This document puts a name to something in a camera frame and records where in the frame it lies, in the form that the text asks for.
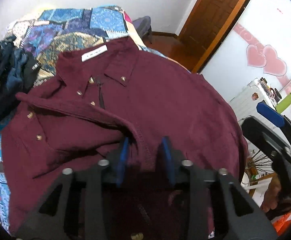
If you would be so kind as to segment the orange sleeve forearm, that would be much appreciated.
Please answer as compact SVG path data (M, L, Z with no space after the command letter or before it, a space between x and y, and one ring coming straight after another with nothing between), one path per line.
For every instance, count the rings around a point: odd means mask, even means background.
M272 221L272 225L275 228L277 234L281 236L291 225L291 212L275 218Z

